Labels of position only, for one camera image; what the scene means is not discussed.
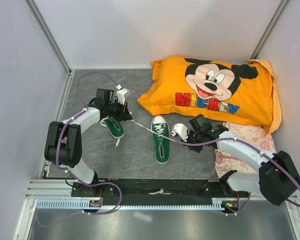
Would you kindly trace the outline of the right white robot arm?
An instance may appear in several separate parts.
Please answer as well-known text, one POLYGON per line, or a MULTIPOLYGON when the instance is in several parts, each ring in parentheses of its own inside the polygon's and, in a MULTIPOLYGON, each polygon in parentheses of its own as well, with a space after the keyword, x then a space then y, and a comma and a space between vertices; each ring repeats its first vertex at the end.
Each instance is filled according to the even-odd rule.
POLYGON ((186 143, 196 152, 202 143, 226 152, 247 164, 254 173, 229 173, 219 184, 225 197, 245 191, 262 195, 273 205, 279 206, 300 188, 300 175, 285 151, 277 153, 257 147, 235 135, 222 124, 212 126, 199 114, 189 120, 191 128, 186 131, 186 143))

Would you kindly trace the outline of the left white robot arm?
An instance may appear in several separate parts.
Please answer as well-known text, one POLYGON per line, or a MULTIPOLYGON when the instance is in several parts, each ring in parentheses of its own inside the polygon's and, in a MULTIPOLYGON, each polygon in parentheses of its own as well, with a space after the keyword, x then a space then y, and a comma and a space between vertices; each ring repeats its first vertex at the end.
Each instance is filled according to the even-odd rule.
POLYGON ((82 111, 67 120, 49 124, 44 158, 81 183, 82 191, 89 197, 99 193, 100 185, 97 173, 82 158, 82 134, 99 123, 108 128, 118 145, 125 134, 121 122, 133 119, 126 101, 128 94, 128 89, 119 86, 117 91, 98 88, 96 96, 82 111))

